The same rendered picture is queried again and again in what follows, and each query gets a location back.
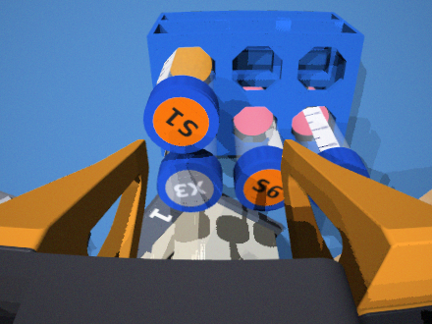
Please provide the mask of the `blue tube rack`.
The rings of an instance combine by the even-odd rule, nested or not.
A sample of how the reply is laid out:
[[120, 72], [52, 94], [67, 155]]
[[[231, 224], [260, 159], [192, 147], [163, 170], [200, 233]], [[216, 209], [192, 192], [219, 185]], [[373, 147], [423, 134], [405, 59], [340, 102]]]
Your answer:
[[161, 13], [147, 35], [153, 88], [178, 48], [200, 47], [213, 59], [217, 155], [236, 155], [233, 118], [245, 107], [266, 107], [284, 142], [295, 140], [293, 117], [326, 106], [345, 136], [363, 41], [336, 13], [307, 11]]

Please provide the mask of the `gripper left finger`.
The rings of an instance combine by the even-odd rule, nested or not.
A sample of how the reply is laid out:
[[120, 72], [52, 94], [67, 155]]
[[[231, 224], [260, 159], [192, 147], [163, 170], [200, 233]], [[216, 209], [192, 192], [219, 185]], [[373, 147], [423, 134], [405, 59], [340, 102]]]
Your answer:
[[121, 196], [97, 256], [136, 258], [149, 163], [144, 139], [0, 204], [0, 245], [84, 255], [90, 231]]

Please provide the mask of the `blue flat mat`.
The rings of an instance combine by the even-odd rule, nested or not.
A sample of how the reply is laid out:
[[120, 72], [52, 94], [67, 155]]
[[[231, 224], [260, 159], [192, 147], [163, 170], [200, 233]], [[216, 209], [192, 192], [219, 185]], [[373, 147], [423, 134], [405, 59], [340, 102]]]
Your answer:
[[[370, 179], [432, 190], [432, 0], [0, 0], [0, 190], [19, 196], [145, 139], [161, 13], [334, 12], [364, 34], [345, 139]], [[144, 209], [145, 209], [144, 208]]]

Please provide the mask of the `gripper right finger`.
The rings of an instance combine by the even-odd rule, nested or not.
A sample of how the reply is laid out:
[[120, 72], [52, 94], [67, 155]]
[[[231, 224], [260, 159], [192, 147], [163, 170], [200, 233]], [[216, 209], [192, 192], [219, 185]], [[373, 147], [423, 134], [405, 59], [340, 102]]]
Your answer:
[[330, 162], [292, 139], [281, 160], [294, 258], [333, 256], [308, 195], [339, 230], [358, 316], [432, 305], [432, 205]]

